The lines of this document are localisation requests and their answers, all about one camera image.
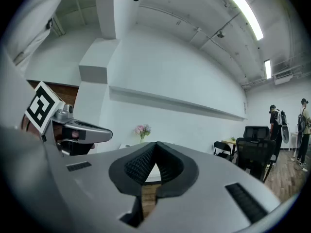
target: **black vent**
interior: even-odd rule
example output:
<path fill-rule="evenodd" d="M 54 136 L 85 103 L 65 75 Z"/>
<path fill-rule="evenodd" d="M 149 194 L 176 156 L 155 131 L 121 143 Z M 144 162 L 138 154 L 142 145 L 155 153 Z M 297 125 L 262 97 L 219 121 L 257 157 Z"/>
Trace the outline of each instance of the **black vent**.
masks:
<path fill-rule="evenodd" d="M 67 169 L 69 172 L 75 171 L 75 170 L 79 170 L 85 167 L 91 166 L 90 162 L 81 162 L 81 163 L 77 163 L 77 164 L 71 164 L 71 165 L 67 165 Z"/>
<path fill-rule="evenodd" d="M 227 185 L 226 189 L 252 224 L 268 214 L 239 183 Z"/>

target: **black office chair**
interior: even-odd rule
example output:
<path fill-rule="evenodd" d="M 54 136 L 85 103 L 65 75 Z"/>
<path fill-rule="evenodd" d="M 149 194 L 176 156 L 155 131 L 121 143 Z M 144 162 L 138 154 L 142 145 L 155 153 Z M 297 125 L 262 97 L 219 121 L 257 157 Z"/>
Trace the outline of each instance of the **black office chair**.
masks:
<path fill-rule="evenodd" d="M 272 163 L 276 161 L 273 155 L 276 143 L 269 140 L 269 128 L 263 126 L 246 126 L 244 137 L 237 139 L 238 158 L 236 165 L 243 170 L 250 170 L 250 175 L 265 182 Z M 266 166 L 270 164 L 266 176 Z"/>
<path fill-rule="evenodd" d="M 216 148 L 223 150 L 223 152 L 217 153 Z M 231 155 L 231 148 L 229 145 L 227 145 L 226 143 L 223 143 L 223 142 L 215 142 L 214 143 L 214 149 L 215 149 L 214 155 L 225 158 L 228 161 L 232 162 L 233 156 Z"/>

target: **air conditioner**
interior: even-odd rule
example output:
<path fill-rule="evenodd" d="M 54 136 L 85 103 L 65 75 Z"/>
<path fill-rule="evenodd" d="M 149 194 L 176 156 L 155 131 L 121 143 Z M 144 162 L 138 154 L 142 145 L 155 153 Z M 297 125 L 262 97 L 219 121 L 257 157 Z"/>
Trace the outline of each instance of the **air conditioner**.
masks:
<path fill-rule="evenodd" d="M 281 84 L 281 83 L 286 83 L 289 80 L 291 80 L 292 77 L 293 77 L 293 73 L 291 70 L 279 72 L 276 75 L 274 75 L 274 83 L 276 85 Z"/>

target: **fluorescent light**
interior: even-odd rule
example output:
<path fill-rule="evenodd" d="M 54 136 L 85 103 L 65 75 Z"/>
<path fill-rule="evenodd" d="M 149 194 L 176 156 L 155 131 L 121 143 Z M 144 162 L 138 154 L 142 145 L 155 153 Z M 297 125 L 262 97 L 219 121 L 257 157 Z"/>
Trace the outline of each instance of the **fluorescent light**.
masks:
<path fill-rule="evenodd" d="M 264 65 L 266 66 L 267 79 L 269 79 L 269 78 L 271 78 L 271 62 L 270 62 L 270 60 L 266 60 L 264 62 Z"/>
<path fill-rule="evenodd" d="M 255 33 L 257 40 L 259 41 L 260 39 L 262 39 L 263 34 L 261 31 L 261 28 L 258 24 L 258 21 L 254 15 L 252 9 L 249 7 L 247 2 L 245 0 L 234 0 L 234 2 L 238 5 L 240 10 L 245 15 L 246 19 L 248 20 L 249 24 L 251 25 L 251 27 Z"/>

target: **pink flowers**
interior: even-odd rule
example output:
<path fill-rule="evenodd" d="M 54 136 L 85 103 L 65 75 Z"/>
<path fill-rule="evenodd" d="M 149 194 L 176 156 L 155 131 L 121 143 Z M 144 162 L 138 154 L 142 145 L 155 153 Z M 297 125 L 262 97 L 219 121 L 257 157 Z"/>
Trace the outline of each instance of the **pink flowers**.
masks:
<path fill-rule="evenodd" d="M 135 134 L 139 134 L 140 138 L 143 139 L 146 135 L 150 135 L 151 133 L 151 127 L 148 124 L 145 125 L 138 125 L 134 129 Z"/>

